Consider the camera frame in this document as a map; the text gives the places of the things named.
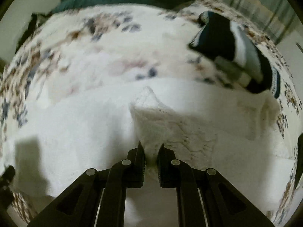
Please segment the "right green curtain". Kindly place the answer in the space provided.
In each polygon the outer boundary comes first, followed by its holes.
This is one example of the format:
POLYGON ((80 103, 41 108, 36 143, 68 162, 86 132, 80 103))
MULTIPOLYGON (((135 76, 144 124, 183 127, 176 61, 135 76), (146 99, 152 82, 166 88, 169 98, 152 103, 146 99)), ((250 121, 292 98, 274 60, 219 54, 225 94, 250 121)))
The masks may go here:
POLYGON ((296 29, 299 18, 287 0, 223 0, 242 13, 275 43, 296 29))

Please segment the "white knit sweater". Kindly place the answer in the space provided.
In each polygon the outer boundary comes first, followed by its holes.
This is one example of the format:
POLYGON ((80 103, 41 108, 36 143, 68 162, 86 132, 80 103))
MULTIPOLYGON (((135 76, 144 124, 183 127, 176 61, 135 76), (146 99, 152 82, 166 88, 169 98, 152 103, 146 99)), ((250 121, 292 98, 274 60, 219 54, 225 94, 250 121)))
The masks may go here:
POLYGON ((251 94, 177 79, 142 80, 69 96, 29 99, 26 123, 7 136, 13 188, 45 206, 88 168, 104 170, 142 144, 146 181, 130 190, 126 226, 176 226, 172 190, 158 185, 161 145, 197 169, 215 168, 276 226, 289 219, 300 118, 269 91, 251 94))

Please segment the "floral bed blanket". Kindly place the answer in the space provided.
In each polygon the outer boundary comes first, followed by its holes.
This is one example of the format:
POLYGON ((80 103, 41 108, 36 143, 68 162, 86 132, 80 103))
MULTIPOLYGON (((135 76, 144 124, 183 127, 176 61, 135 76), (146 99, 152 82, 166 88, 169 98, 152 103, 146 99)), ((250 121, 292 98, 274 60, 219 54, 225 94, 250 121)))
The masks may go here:
MULTIPOLYGON (((7 136, 26 123, 29 99, 38 100, 48 89, 62 89, 63 95, 69 96, 142 80, 177 79, 251 93, 189 47, 201 30, 198 18, 204 11, 238 23, 277 69, 281 88, 276 100, 300 118, 301 134, 302 102, 288 64, 270 38, 241 13, 215 0, 195 0, 177 12, 138 4, 97 5, 51 16, 5 68, 1 80, 1 170, 7 167, 2 160, 7 136)), ((302 187, 302 177, 297 173, 298 138, 296 142, 291 204, 302 187)), ((24 222, 30 222, 55 198, 45 197, 45 206, 39 208, 15 190, 13 183, 11 189, 15 198, 12 206, 24 222)))

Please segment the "black grey striped folded sweater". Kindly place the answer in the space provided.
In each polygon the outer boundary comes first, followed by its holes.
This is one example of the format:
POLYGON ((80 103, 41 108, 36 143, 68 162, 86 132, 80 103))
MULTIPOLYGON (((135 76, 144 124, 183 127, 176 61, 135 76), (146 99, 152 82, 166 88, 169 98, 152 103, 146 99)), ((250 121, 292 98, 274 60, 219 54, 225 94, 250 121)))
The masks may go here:
POLYGON ((227 78, 253 94, 280 96, 281 76, 238 23, 212 11, 199 15, 201 30, 189 47, 212 60, 227 78))

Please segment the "black clothes pile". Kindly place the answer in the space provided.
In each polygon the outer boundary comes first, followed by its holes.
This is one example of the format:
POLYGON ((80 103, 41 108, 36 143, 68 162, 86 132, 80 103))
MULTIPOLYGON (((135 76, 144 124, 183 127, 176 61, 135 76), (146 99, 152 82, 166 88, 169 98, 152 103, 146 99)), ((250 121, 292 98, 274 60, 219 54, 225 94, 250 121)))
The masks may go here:
POLYGON ((52 16, 52 12, 49 12, 47 14, 44 13, 32 13, 31 19, 28 23, 27 29, 23 32, 22 36, 17 42, 15 53, 18 52, 20 47, 23 45, 26 40, 33 36, 35 31, 41 27, 50 17, 52 16))

